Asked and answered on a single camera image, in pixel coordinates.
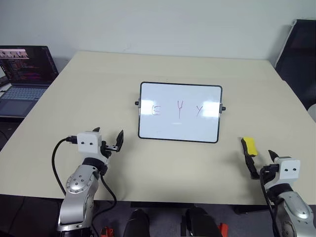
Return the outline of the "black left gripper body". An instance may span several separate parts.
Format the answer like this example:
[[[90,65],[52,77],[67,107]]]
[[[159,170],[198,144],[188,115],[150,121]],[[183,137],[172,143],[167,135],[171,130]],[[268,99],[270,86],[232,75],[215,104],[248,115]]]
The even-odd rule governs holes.
[[[102,141],[100,152],[104,157],[109,158],[112,155],[112,152],[118,152],[118,151],[119,151],[118,146],[107,145],[106,141]]]

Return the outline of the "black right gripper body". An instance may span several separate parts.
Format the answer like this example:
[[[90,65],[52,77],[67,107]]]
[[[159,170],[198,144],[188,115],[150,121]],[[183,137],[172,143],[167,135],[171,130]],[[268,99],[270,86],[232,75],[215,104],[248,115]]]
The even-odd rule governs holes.
[[[260,169],[260,183],[266,184],[270,181],[272,181],[276,173],[279,172],[279,165],[278,164],[269,164],[265,165]]]

